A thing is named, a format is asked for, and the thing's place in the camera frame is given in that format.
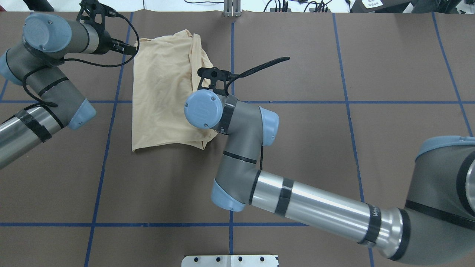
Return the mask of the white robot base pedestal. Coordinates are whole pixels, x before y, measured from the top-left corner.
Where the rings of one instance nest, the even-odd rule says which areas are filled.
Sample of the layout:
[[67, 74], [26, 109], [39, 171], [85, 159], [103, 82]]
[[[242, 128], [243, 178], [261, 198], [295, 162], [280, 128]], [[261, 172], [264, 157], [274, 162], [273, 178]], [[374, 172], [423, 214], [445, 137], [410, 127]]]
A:
[[202, 255], [186, 256], [182, 267], [278, 267], [278, 255]]

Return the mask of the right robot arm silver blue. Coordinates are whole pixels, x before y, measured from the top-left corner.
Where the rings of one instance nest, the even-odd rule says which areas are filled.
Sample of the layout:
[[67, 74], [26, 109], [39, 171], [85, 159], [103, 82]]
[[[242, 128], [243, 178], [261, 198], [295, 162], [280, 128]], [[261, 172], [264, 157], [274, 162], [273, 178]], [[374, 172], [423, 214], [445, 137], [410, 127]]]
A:
[[199, 90], [187, 120], [227, 135], [212, 201], [331, 233], [377, 261], [474, 266], [474, 138], [454, 103], [246, 103]]

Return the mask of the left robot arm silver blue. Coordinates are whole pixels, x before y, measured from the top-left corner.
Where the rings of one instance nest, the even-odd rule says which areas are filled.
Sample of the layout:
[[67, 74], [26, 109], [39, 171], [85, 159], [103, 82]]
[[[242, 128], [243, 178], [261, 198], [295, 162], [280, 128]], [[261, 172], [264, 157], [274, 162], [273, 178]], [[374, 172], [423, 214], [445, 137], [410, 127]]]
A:
[[93, 105], [59, 66], [69, 53], [103, 55], [111, 50], [136, 56], [139, 45], [110, 37], [104, 26], [82, 15], [75, 21], [46, 13], [25, 19], [21, 42], [1, 56], [1, 75], [36, 102], [1, 124], [1, 168], [61, 129], [76, 130], [95, 117]]

